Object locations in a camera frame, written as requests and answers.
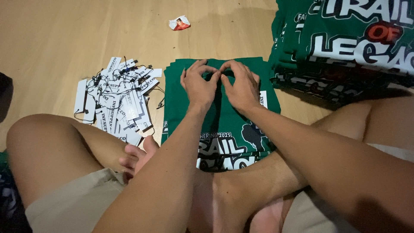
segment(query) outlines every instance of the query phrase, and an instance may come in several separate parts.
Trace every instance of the person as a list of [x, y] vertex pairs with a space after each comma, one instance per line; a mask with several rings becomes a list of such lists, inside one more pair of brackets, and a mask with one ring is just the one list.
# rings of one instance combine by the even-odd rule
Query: person
[[[234, 85], [221, 74], [228, 68]], [[214, 73], [210, 81], [203, 72]], [[233, 107], [278, 151], [246, 168], [211, 174], [195, 162], [219, 78]], [[406, 161], [414, 150], [412, 97], [349, 104], [307, 126], [261, 107], [258, 82], [235, 61], [220, 70], [195, 62], [181, 76], [190, 100], [186, 116], [160, 148], [148, 136], [145, 151], [67, 117], [18, 120], [7, 148], [33, 231], [243, 232], [252, 215], [251, 232], [296, 226], [308, 232], [413, 231], [414, 164]], [[114, 172], [122, 170], [129, 174], [126, 186]], [[288, 198], [307, 185], [314, 194]], [[322, 219], [328, 228], [306, 225], [324, 217], [313, 197], [339, 214]]]

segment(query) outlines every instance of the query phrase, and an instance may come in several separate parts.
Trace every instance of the candy wrapper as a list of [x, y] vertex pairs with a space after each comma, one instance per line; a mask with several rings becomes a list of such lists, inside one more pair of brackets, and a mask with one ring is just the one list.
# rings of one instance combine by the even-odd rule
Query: candy wrapper
[[188, 27], [191, 27], [190, 22], [185, 17], [185, 15], [182, 15], [174, 20], [170, 20], [169, 26], [174, 31], [183, 30]]

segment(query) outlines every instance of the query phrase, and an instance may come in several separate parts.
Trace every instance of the forearm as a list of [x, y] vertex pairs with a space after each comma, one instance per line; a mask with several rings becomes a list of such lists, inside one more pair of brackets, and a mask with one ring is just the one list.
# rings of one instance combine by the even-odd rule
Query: forearm
[[357, 211], [359, 202], [370, 199], [398, 216], [409, 215], [403, 202], [398, 205], [396, 199], [411, 200], [411, 192], [406, 187], [414, 185], [411, 178], [414, 177], [413, 164], [262, 107], [250, 109], [245, 115], [275, 143], [313, 189], [340, 213], [355, 217], [352, 214]]
[[189, 107], [172, 135], [130, 181], [96, 232], [184, 232], [205, 109]]

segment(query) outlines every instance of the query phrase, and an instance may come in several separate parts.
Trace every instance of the red of lettering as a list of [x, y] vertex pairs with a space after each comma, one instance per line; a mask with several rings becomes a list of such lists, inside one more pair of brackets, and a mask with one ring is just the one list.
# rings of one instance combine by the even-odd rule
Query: red of lettering
[[365, 38], [371, 42], [394, 44], [404, 33], [403, 28], [389, 22], [379, 21], [370, 24], [365, 30]]

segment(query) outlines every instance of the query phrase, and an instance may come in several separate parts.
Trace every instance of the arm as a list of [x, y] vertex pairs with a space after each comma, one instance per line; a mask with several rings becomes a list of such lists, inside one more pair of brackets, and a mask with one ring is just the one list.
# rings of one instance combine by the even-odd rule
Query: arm
[[234, 61], [232, 86], [221, 76], [232, 105], [253, 121], [304, 175], [312, 188], [361, 231], [414, 227], [414, 164], [356, 140], [313, 128], [262, 107], [257, 75]]
[[[206, 62], [197, 61], [183, 71], [181, 84], [190, 100], [186, 116], [109, 206], [94, 232], [185, 232], [201, 126], [220, 75]], [[216, 72], [209, 82], [201, 77], [205, 71]]]

